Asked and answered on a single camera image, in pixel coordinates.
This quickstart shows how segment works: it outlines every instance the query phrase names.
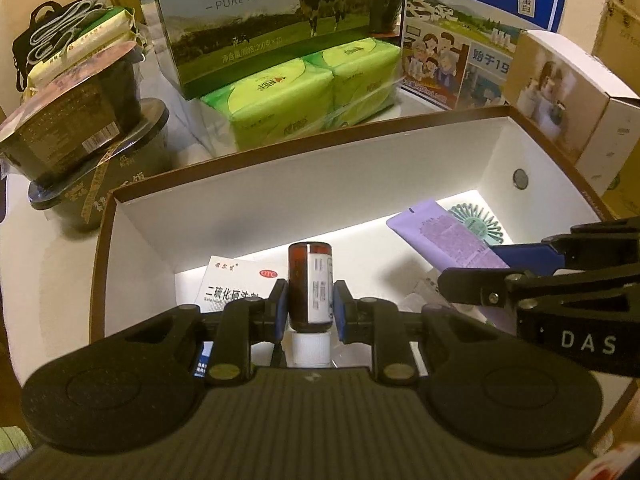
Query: cartoon family illustration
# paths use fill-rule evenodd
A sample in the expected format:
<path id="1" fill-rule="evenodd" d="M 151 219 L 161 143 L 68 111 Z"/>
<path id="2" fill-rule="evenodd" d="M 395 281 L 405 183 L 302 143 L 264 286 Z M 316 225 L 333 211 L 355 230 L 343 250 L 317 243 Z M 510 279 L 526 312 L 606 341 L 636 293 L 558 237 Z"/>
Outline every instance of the cartoon family illustration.
<path id="1" fill-rule="evenodd" d="M 416 81 L 431 80 L 455 93 L 458 90 L 456 80 L 460 50 L 455 48 L 456 38 L 450 32 L 440 37 L 427 34 L 412 43 L 412 56 L 409 58 L 407 73 Z"/>

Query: bottle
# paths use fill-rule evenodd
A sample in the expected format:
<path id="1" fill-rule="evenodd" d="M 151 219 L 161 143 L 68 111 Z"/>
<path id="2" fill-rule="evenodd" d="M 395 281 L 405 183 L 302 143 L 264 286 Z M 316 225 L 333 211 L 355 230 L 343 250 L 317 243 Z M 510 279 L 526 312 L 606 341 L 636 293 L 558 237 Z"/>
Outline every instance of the bottle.
<path id="1" fill-rule="evenodd" d="M 300 242 L 289 246 L 289 324 L 295 366 L 331 363 L 334 323 L 334 273 L 331 245 Z"/>

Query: gray strap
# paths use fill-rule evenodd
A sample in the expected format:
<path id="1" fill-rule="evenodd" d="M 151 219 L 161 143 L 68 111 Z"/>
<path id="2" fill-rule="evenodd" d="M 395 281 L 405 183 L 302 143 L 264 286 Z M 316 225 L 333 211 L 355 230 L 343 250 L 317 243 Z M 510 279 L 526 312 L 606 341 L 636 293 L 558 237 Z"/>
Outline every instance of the gray strap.
<path id="1" fill-rule="evenodd" d="M 50 54 L 66 48 L 77 34 L 89 23 L 100 19 L 105 12 L 106 4 L 103 0 L 76 2 L 62 16 L 56 17 L 34 31 L 30 39 L 33 49 L 27 56 L 27 63 L 36 65 Z M 62 37 L 55 45 L 51 44 L 56 35 L 60 33 L 62 33 Z"/>

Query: green tissue pack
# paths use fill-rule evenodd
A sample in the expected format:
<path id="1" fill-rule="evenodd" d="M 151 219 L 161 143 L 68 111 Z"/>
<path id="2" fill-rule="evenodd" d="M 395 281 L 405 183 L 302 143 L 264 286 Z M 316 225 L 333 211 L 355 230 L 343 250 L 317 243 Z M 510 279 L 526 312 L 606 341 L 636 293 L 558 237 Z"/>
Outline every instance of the green tissue pack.
<path id="1" fill-rule="evenodd" d="M 303 57 L 334 74 L 333 127 L 352 126 L 392 103 L 401 79 L 400 48 L 365 38 Z"/>
<path id="2" fill-rule="evenodd" d="M 333 79 L 330 70 L 296 58 L 205 95 L 200 108 L 211 137 L 232 136 L 238 151 L 250 150 L 324 129 Z"/>

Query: black food container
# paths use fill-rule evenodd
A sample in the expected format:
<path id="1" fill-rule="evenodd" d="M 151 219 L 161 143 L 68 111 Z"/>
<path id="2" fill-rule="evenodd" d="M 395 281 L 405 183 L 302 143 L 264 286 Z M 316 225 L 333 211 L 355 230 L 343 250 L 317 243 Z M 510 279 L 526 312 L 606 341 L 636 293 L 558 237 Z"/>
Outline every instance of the black food container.
<path id="1" fill-rule="evenodd" d="M 140 122 L 140 60 L 127 41 L 62 73 L 0 126 L 0 156 L 43 187 L 68 178 Z"/>
<path id="2" fill-rule="evenodd" d="M 100 227 L 111 189 L 170 170 L 164 131 L 169 111 L 160 99 L 142 99 L 140 104 L 142 120 L 127 137 L 113 142 L 55 186 L 45 189 L 32 182 L 31 207 L 50 210 L 65 227 L 91 231 Z"/>

